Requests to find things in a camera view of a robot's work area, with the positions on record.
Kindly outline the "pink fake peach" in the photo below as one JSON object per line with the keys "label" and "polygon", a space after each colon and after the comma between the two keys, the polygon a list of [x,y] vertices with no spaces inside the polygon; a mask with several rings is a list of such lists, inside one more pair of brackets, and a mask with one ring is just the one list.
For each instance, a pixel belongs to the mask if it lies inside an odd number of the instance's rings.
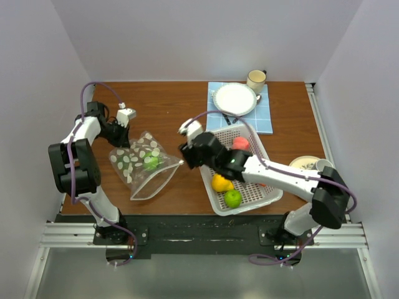
{"label": "pink fake peach", "polygon": [[232,150],[243,150],[243,151],[250,151],[250,143],[249,141],[242,137],[242,136],[238,136],[235,139],[233,139],[233,143],[232,143]]}

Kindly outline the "green fake leafy vegetable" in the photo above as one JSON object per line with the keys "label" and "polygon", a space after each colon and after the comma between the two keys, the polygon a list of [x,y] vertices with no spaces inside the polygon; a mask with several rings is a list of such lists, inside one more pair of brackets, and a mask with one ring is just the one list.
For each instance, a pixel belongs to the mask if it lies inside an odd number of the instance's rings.
{"label": "green fake leafy vegetable", "polygon": [[143,157],[143,168],[146,171],[153,171],[163,164],[161,154],[158,151],[151,151]]}

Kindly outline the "polka dot zip bag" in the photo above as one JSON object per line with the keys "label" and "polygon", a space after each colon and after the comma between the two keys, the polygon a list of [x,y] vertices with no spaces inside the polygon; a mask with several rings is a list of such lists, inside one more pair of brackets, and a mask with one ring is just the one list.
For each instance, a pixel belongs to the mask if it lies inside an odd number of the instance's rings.
{"label": "polka dot zip bag", "polygon": [[166,153],[149,132],[131,139],[128,148],[115,148],[109,160],[130,190],[131,201],[146,201],[155,197],[171,180],[184,161]]}

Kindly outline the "green fake apple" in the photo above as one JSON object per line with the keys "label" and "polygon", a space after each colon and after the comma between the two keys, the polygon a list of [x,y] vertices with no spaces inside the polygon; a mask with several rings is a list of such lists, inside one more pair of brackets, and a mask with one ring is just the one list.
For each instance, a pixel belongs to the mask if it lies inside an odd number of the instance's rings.
{"label": "green fake apple", "polygon": [[239,191],[232,189],[224,194],[225,204],[232,209],[235,209],[241,205],[242,195]]}

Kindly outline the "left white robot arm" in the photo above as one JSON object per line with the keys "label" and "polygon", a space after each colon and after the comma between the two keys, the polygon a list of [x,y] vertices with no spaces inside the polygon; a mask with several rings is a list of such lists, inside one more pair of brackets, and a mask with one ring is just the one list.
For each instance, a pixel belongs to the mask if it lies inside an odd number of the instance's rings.
{"label": "left white robot arm", "polygon": [[92,150],[96,138],[103,138],[116,148],[128,148],[129,122],[136,111],[119,104],[116,117],[109,118],[109,109],[100,102],[87,104],[87,111],[78,115],[69,135],[50,145],[50,165],[59,192],[68,194],[72,204],[82,203],[95,219],[97,237],[114,244],[129,239],[129,229],[120,210],[101,187],[101,172]]}

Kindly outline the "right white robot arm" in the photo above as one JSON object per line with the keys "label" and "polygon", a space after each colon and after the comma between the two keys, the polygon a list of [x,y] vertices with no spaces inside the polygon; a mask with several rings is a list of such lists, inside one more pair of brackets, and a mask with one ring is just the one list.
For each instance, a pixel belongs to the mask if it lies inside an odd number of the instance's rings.
{"label": "right white robot arm", "polygon": [[286,245],[318,225],[341,228],[350,191],[339,172],[331,167],[322,171],[301,170],[262,159],[248,151],[229,149],[208,131],[183,130],[186,143],[179,150],[190,168],[207,166],[228,180],[265,184],[305,200],[306,205],[289,212],[276,235]]}

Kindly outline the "white round plate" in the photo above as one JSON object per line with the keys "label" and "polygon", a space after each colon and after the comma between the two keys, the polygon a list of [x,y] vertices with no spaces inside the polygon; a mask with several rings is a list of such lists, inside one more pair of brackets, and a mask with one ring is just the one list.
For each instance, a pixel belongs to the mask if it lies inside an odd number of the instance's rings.
{"label": "white round plate", "polygon": [[223,84],[212,98],[215,107],[227,115],[247,115],[257,104],[254,91],[242,83]]}

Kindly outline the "blue checked cloth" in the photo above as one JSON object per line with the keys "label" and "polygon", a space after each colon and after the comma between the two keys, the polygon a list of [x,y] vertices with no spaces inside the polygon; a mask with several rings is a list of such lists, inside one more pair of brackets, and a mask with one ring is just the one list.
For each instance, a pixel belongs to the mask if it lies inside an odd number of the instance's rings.
{"label": "blue checked cloth", "polygon": [[[207,104],[206,104],[206,109],[208,111],[218,110],[213,103],[212,96],[215,90],[217,90],[219,87],[221,87],[223,84],[226,83],[236,83],[236,82],[208,82],[208,94],[207,94]],[[262,95],[262,100],[260,101],[260,103],[256,104],[256,106],[250,113],[248,113],[247,115],[243,115],[241,117],[246,123],[252,125],[252,127],[256,130],[257,133],[262,135],[271,135],[273,134],[274,131],[272,128],[267,85],[263,87],[263,90],[260,94]],[[207,130],[215,130],[227,126],[222,116],[222,113],[221,114],[210,113],[209,115],[207,115],[206,117]],[[231,124],[234,118],[238,117],[238,115],[227,115],[227,116]]]}

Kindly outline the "white plastic perforated basket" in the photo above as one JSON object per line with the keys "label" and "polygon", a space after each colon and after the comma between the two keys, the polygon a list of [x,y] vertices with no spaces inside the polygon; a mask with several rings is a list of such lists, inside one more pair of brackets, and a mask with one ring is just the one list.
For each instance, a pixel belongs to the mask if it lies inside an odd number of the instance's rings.
{"label": "white plastic perforated basket", "polygon": [[[262,158],[269,159],[263,143],[253,127],[246,128],[244,124],[237,123],[235,125],[212,130],[212,132],[218,140],[228,148],[233,145],[233,139],[239,136],[244,137],[249,141],[250,152],[255,153],[258,151]],[[239,191],[242,195],[242,201],[239,207],[233,209],[226,205],[223,192],[216,192],[213,190],[211,183],[214,171],[207,166],[202,166],[199,170],[213,211],[219,216],[236,215],[259,209],[277,202],[283,196],[282,190],[271,186],[233,181],[234,189]]]}

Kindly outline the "metal spoon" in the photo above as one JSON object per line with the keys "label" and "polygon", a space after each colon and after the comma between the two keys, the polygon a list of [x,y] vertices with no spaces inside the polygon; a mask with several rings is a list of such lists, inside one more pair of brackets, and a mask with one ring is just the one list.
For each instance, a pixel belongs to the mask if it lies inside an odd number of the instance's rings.
{"label": "metal spoon", "polygon": [[256,103],[259,104],[261,100],[262,100],[262,95],[261,94],[256,95]]}

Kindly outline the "cream mug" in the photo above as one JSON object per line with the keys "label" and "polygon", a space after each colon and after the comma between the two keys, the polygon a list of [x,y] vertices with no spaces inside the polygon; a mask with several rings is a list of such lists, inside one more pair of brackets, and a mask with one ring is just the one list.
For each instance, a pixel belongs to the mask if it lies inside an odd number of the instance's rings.
{"label": "cream mug", "polygon": [[267,75],[262,70],[251,70],[248,73],[246,85],[255,93],[260,94],[266,82]]}

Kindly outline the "blue beige plate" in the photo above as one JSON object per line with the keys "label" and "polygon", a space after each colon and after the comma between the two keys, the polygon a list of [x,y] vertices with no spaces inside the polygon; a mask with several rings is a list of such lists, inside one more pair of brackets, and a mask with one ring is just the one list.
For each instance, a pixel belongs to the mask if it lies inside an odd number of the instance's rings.
{"label": "blue beige plate", "polygon": [[291,161],[289,166],[297,169],[315,170],[315,164],[320,158],[315,156],[300,156]]}

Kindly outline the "grey white cup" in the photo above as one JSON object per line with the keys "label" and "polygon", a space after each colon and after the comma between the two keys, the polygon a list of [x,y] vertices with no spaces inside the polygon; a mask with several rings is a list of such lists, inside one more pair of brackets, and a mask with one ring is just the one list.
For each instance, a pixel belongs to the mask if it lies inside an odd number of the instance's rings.
{"label": "grey white cup", "polygon": [[327,159],[318,159],[314,163],[313,169],[322,172],[326,167],[334,168],[334,164]]}

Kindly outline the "black handled fork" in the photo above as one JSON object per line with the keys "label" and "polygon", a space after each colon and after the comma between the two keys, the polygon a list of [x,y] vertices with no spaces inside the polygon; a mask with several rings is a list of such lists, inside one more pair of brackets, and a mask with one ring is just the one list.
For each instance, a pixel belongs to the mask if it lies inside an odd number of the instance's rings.
{"label": "black handled fork", "polygon": [[224,113],[222,113],[222,116],[223,116],[223,118],[224,118],[226,124],[227,124],[228,126],[231,125],[231,122],[230,122],[228,116],[227,116],[226,114],[224,114]]}

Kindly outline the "black handled knife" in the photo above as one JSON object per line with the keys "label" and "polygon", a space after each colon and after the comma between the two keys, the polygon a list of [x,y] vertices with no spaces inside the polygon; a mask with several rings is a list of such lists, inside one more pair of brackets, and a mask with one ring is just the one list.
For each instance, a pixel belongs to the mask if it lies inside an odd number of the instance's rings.
{"label": "black handled knife", "polygon": [[241,120],[241,118],[242,118],[241,116],[234,118],[234,120],[232,121],[232,124],[237,123],[239,120]]}

